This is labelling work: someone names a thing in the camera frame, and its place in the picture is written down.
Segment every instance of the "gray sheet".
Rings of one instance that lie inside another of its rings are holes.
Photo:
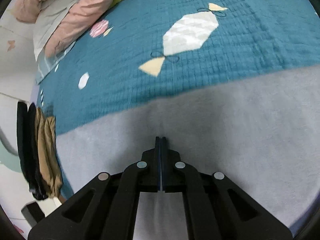
[[[320,189],[320,68],[207,87],[109,114],[57,137],[76,192],[166,136],[198,171],[224,172],[286,226]],[[180,194],[141,194],[134,239],[187,239]]]

